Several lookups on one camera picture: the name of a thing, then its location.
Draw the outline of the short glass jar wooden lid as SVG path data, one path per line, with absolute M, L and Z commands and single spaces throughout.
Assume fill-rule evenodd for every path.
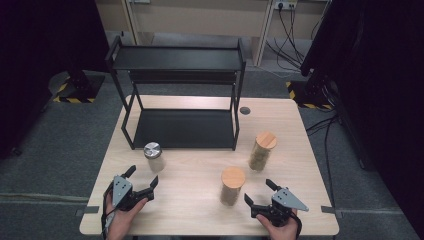
M 221 203 L 226 206 L 233 206 L 245 181 L 246 176 L 241 168 L 235 166 L 225 168 L 221 173 Z

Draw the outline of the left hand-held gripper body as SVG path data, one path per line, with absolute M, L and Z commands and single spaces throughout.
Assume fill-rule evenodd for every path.
M 115 176 L 113 179 L 112 206 L 121 211 L 129 211 L 147 197 L 145 190 L 134 191 L 133 185 L 123 176 Z

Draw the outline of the person's left hand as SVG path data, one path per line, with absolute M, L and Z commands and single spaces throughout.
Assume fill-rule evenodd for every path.
M 114 218 L 108 227 L 106 240 L 123 240 L 131 228 L 137 214 L 148 202 L 147 198 L 139 201 L 130 211 L 116 210 Z

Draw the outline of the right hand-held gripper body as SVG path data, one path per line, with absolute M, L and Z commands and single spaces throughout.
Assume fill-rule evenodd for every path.
M 289 219 L 294 219 L 297 224 L 302 225 L 301 220 L 293 213 L 294 209 L 305 212 L 309 210 L 288 188 L 280 188 L 272 195 L 269 205 L 251 202 L 251 217 L 256 218 L 260 214 L 275 227 L 285 225 Z

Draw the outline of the tall glass jar wooden lid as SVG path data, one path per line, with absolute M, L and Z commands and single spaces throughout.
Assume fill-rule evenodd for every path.
M 276 145 L 277 137 L 272 132 L 260 132 L 255 138 L 255 144 L 249 158 L 250 169 L 262 171 Z

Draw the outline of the black metal shelf rack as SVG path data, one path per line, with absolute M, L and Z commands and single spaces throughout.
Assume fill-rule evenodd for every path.
M 128 73 L 132 85 L 125 109 L 122 132 L 131 149 L 150 142 L 163 148 L 218 148 L 237 146 L 240 131 L 238 111 L 246 58 L 241 41 L 234 47 L 131 46 L 119 36 L 105 57 L 118 91 L 118 73 Z M 142 84 L 217 85 L 231 88 L 227 108 L 190 109 L 141 106 L 136 132 L 127 130 L 134 103 L 142 102 L 138 87 Z

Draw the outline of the person's right hand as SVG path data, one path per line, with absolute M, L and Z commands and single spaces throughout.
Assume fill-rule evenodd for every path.
M 258 214 L 257 220 L 268 231 L 271 240 L 296 240 L 298 223 L 295 219 L 290 218 L 289 221 L 281 226 L 273 226 L 272 223 L 263 215 Z

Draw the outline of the white furniture leg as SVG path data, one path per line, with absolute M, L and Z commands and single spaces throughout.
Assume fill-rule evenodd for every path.
M 275 2 L 276 0 L 266 0 L 266 8 L 264 10 L 260 35 L 258 37 L 251 38 L 252 64 L 255 67 L 259 67 L 261 65 L 268 32 L 272 22 Z
M 137 20 L 134 16 L 133 9 L 132 9 L 133 0 L 121 0 L 121 2 L 124 9 L 124 14 L 126 16 L 128 28 L 133 39 L 133 43 L 135 45 L 139 45 L 140 38 L 138 34 L 138 29 L 137 29 Z

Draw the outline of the dark curtain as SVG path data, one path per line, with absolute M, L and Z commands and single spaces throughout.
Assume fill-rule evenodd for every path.
M 332 0 L 301 72 L 424 240 L 424 0 Z
M 63 72 L 105 72 L 95 0 L 0 0 L 0 160 L 11 155 Z

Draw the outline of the white wall power socket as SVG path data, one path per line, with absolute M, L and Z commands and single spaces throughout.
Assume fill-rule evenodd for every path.
M 275 0 L 274 8 L 276 10 L 294 10 L 298 0 Z

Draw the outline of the grey tape strip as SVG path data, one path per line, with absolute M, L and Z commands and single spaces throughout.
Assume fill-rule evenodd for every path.
M 83 209 L 77 209 L 75 216 L 82 217 L 84 214 L 97 214 L 99 211 L 99 206 L 86 206 Z
M 328 214 L 334 214 L 338 219 L 341 219 L 343 217 L 343 213 L 341 210 L 332 207 L 332 206 L 322 206 L 321 207 L 322 213 L 328 213 Z

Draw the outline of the black stand base striped edge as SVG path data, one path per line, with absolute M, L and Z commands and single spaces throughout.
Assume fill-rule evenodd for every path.
M 286 87 L 289 97 L 297 103 L 300 108 L 332 110 L 326 96 L 322 92 L 308 93 L 305 90 L 306 81 L 287 81 Z
M 93 103 L 105 80 L 104 75 L 91 75 L 80 71 L 68 76 L 54 94 L 54 102 Z

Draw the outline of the glass jar with metal lid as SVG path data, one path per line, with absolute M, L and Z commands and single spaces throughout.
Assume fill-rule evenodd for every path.
M 143 148 L 143 152 L 153 172 L 160 172 L 165 168 L 165 160 L 162 157 L 162 148 L 159 143 L 147 143 Z

